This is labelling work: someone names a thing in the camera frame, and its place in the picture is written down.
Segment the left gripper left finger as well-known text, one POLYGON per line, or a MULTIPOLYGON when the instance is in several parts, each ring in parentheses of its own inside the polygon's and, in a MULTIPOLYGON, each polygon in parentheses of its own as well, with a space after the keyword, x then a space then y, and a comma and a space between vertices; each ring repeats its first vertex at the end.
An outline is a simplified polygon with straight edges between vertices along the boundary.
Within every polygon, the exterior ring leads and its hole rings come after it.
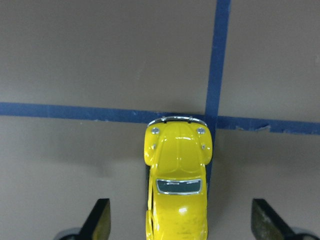
POLYGON ((79 234, 79 240, 108 240, 111 232, 111 205, 109 198, 97 200, 79 234))

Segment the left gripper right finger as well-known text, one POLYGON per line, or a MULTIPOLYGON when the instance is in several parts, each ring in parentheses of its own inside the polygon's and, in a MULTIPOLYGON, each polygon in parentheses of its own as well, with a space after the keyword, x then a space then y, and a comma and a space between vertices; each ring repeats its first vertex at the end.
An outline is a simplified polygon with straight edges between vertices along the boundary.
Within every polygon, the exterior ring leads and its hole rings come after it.
POLYGON ((263 198, 251 205, 251 231, 256 240, 298 240, 299 236, 263 198))

